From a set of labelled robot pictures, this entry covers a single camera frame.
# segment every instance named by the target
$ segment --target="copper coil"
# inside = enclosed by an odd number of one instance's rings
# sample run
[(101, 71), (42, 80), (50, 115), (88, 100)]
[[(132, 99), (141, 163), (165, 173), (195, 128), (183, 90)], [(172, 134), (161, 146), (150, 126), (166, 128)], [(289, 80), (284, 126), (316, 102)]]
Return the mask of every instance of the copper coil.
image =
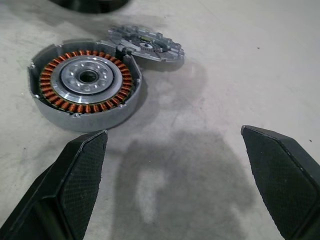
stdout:
[(64, 104), (62, 104), (61, 108), (62, 108), (63, 110), (67, 110), (67, 109), (68, 109), (68, 106), (69, 106), (69, 102), (66, 101)]
[(90, 105), (85, 105), (85, 113), (90, 114), (91, 113), (91, 107)]
[(59, 107), (61, 104), (63, 104), (64, 103), (64, 100), (63, 99), (59, 99), (59, 100), (57, 100), (57, 101), (55, 101), (54, 102), (54, 105), (56, 105), (57, 107)]
[(59, 97), (57, 95), (54, 95), (54, 96), (50, 97), (48, 100), (49, 100), (50, 103), (52, 103), (52, 102), (54, 102), (54, 101), (56, 101), (58, 99), (59, 99)]
[[(62, 63), (66, 59), (70, 59), (72, 57), (76, 56), (83, 56), (83, 55), (93, 55), (93, 56), (99, 56), (104, 57), (110, 61), (112, 61), (117, 67), (120, 69), (122, 73), (122, 87), (120, 91), (113, 96), (111, 99), (105, 101), (104, 103), (98, 103), (98, 104), (76, 104), (76, 103), (69, 103), (68, 101), (65, 101), (63, 98), (60, 98), (51, 88), (51, 75), (54, 70), (54, 68), (57, 67), (58, 64)], [(44, 71), (41, 73), (40, 77), (40, 86), (42, 94), (47, 98), (49, 102), (56, 105), (57, 107), (60, 107), (60, 109), (63, 109), (65, 111), (70, 112), (77, 112), (77, 113), (97, 113), (101, 111), (106, 111), (109, 109), (112, 109), (114, 107), (117, 107), (120, 103), (123, 103), (125, 99), (129, 96), (131, 92), (131, 88), (133, 86), (132, 82), (132, 76), (125, 64), (123, 64), (122, 61), (115, 58), (114, 56), (111, 56), (109, 54), (104, 53), (103, 51), (91, 51), (91, 50), (79, 50), (79, 51), (73, 51), (73, 52), (67, 52), (62, 56), (59, 56), (58, 58), (53, 59), (51, 62), (48, 63), (48, 65), (43, 69)]]
[(93, 105), (93, 112), (94, 112), (94, 113), (100, 112), (98, 105), (96, 105), (96, 104)]
[(70, 59), (70, 58), (71, 58), (70, 52), (67, 52), (67, 53), (65, 54), (65, 56), (66, 56), (68, 59)]
[(101, 51), (101, 52), (99, 52), (99, 56), (98, 57), (104, 57), (106, 54), (103, 52), (103, 51)]
[(69, 110), (70, 112), (74, 112), (74, 111), (76, 110), (76, 108), (77, 108), (77, 105), (75, 105), (75, 104), (73, 103), (73, 104), (71, 104), (71, 105), (69, 106), (68, 110)]
[(100, 108), (102, 111), (107, 110), (108, 108), (106, 107), (106, 105), (104, 105), (103, 103), (99, 104)]
[(84, 111), (84, 106), (83, 105), (79, 105), (76, 112), (82, 114)]

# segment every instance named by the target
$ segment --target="gray concrete floor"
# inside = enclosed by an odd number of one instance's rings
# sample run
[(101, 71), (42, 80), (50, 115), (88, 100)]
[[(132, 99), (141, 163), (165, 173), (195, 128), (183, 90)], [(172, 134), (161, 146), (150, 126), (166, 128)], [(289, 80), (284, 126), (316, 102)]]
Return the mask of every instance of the gray concrete floor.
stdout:
[(51, 43), (144, 25), (181, 43), (183, 66), (139, 61), (139, 108), (109, 131), (86, 240), (281, 240), (251, 174), (242, 125), (295, 138), (320, 161), (317, 0), (133, 0), (85, 16), (0, 2), (0, 225), (80, 133), (37, 110), (26, 66)]

